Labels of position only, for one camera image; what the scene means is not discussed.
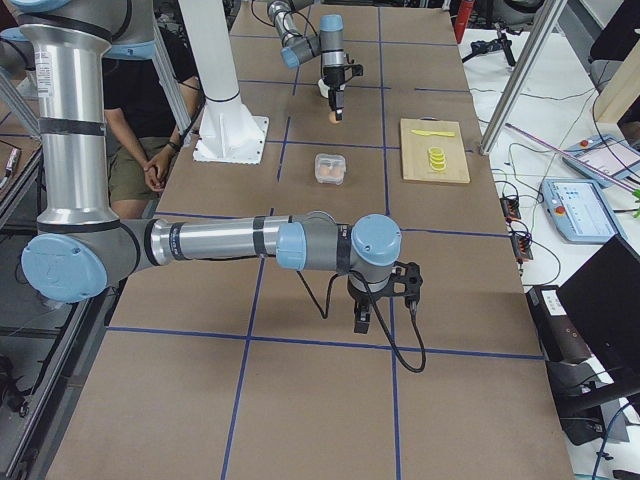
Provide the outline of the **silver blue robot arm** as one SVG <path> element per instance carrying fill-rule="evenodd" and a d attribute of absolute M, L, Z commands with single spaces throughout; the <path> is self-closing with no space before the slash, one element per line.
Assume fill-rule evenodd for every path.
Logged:
<path fill-rule="evenodd" d="M 333 119 L 343 119 L 345 74 L 348 55 L 343 48 L 343 20 L 338 14 L 324 15 L 313 36 L 303 35 L 295 26 L 294 13 L 300 13 L 312 1 L 269 1 L 267 15 L 281 40 L 281 57 L 289 69 L 296 69 L 315 57 L 321 57 L 322 82 L 328 88 Z"/>
<path fill-rule="evenodd" d="M 354 329 L 363 333 L 378 299 L 397 294 L 408 268 L 399 261 L 399 226 L 384 215 L 351 225 L 321 211 L 211 223 L 119 218 L 108 200 L 102 60 L 154 56 L 160 34 L 153 5 L 20 1 L 17 9 L 35 53 L 47 190 L 21 265 L 44 296 L 80 302 L 172 261 L 273 257 L 287 269 L 345 276 Z"/>

